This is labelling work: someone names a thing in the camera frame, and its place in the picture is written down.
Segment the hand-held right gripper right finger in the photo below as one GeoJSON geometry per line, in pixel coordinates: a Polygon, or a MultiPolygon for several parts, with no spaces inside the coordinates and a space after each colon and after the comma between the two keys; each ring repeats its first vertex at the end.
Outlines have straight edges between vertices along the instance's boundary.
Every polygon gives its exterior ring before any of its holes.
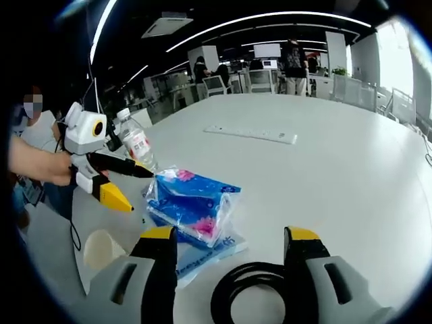
{"type": "Polygon", "coordinates": [[[368,281],[320,237],[284,228],[284,300],[288,323],[387,323],[395,315],[370,294],[368,281]]]}

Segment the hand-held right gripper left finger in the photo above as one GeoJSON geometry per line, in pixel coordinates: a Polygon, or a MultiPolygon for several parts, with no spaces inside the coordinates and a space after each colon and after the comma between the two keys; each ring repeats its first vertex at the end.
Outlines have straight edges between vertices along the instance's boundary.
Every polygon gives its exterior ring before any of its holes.
{"type": "Polygon", "coordinates": [[[87,323],[173,323],[177,286],[177,231],[153,227],[91,281],[87,323]]]}

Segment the person's left hand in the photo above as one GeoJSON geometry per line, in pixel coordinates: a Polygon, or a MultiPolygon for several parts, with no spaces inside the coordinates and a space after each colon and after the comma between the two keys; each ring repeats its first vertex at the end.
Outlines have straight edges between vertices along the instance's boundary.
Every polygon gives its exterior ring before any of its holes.
{"type": "Polygon", "coordinates": [[[58,186],[72,183],[72,159],[67,152],[51,153],[47,162],[47,182],[58,186]]]}

